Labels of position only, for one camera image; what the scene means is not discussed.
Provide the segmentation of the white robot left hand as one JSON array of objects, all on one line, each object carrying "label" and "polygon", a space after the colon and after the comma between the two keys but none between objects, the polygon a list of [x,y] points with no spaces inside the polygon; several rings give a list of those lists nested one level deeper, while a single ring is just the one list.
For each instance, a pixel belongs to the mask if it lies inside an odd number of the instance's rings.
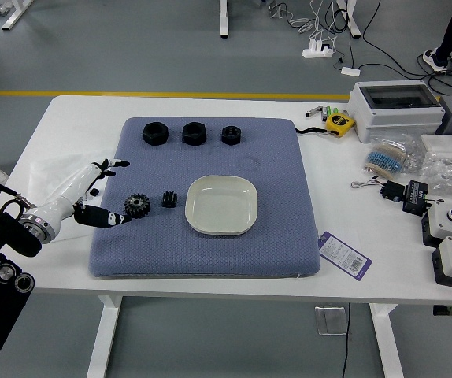
[{"label": "white robot left hand", "polygon": [[71,175],[41,206],[33,207],[21,216],[20,223],[41,243],[49,243],[61,230],[61,222],[73,217],[77,223],[96,228],[111,228],[127,223],[129,215],[113,213],[98,206],[85,205],[82,198],[97,180],[114,176],[111,167],[128,167],[120,159],[105,159],[102,163],[92,162]]}]

